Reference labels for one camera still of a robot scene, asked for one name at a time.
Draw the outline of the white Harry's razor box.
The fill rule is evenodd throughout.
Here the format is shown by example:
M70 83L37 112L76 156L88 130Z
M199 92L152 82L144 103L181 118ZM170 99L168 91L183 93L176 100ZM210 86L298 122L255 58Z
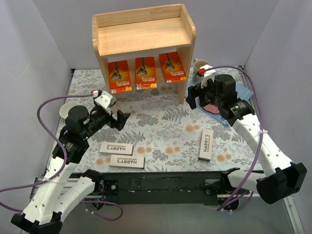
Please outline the white Harry's razor box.
M212 144L214 131L203 129L199 149L199 159L210 161L212 158Z
M143 156L111 155L110 166L111 167L122 167L122 168L144 169L145 157L143 157Z
M103 142L101 143L99 152L112 155L133 155L133 144L116 143L116 142Z

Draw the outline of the orange Gillette razor box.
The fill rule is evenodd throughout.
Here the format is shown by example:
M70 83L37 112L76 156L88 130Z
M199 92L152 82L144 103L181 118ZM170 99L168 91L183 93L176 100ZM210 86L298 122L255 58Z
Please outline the orange Gillette razor box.
M112 94L132 91L127 60L108 63L109 85Z
M136 88L154 89L157 87L156 65L154 57L135 58Z
M186 80L186 73L182 66L178 52L159 54L159 62L167 83Z

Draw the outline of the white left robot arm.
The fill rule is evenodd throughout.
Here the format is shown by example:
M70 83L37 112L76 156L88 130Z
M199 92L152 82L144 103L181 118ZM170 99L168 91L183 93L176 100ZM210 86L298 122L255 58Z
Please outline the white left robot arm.
M129 117L129 113L118 111L117 118L113 118L99 105L91 111L82 105L71 108L58 138L59 143L52 152L45 179L29 205L13 215L12 224L30 234L58 234L68 214L87 195L98 195L104 188L101 174L89 169L73 187L61 194L89 148L88 139L105 125L122 130Z

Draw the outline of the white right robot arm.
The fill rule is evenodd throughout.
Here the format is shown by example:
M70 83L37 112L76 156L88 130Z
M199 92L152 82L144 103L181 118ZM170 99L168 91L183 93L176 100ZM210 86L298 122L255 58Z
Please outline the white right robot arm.
M274 143L262 128L255 110L246 101L237 96L236 82L230 75L218 75L208 79L206 85L188 87L186 102L191 109L197 103L218 108L221 116L244 139L255 154L264 176L252 169L230 169L222 173L220 187L227 194L243 189L256 192L268 204L300 191L307 169L303 163L294 163Z

